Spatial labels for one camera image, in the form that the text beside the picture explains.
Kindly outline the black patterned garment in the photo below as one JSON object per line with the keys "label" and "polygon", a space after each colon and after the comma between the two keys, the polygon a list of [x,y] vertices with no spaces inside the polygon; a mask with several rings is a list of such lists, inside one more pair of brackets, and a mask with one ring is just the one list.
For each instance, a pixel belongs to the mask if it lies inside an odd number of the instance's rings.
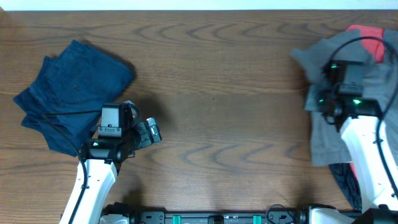
{"label": "black patterned garment", "polygon": [[355,210],[362,210],[361,192],[351,163],[330,164],[329,169],[349,204]]}

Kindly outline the grey shorts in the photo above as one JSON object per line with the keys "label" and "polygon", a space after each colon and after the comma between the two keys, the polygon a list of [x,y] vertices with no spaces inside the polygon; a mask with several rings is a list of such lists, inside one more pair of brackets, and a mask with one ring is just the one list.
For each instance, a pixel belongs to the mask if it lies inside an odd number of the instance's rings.
{"label": "grey shorts", "polygon": [[[291,56],[305,70],[309,83],[327,87],[323,67],[332,53],[343,43],[360,37],[360,31],[341,32],[329,39],[321,39],[307,49],[294,48]],[[385,108],[397,86],[397,63],[391,63],[389,52],[385,52],[383,62],[376,63],[360,41],[349,44],[335,56],[337,60],[354,60],[368,62],[369,67],[364,76],[364,97],[377,99],[381,108]],[[310,148],[312,164],[325,166],[328,164],[350,162],[351,156],[346,144],[334,126],[327,124],[319,112],[311,112],[312,131]],[[389,147],[397,160],[397,101],[391,106],[384,119]]]}

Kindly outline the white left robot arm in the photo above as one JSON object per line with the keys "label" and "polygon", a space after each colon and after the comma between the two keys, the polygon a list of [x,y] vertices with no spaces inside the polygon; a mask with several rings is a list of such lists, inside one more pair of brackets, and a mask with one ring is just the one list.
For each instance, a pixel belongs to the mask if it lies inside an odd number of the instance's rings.
{"label": "white left robot arm", "polygon": [[103,105],[97,138],[87,139],[80,148],[76,181],[60,223],[137,222],[126,204],[103,207],[121,164],[137,150],[162,140],[155,119],[139,117],[131,101]]}

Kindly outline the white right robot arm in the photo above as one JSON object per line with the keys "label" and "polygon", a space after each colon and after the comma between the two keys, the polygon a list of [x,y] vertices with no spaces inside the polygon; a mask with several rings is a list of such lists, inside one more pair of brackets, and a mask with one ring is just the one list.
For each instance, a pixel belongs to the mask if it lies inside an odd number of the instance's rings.
{"label": "white right robot arm", "polygon": [[380,205],[397,210],[397,167],[381,119],[381,107],[376,99],[363,96],[365,68],[362,62],[328,62],[325,71],[329,87],[317,93],[315,102],[349,150],[363,210]]}

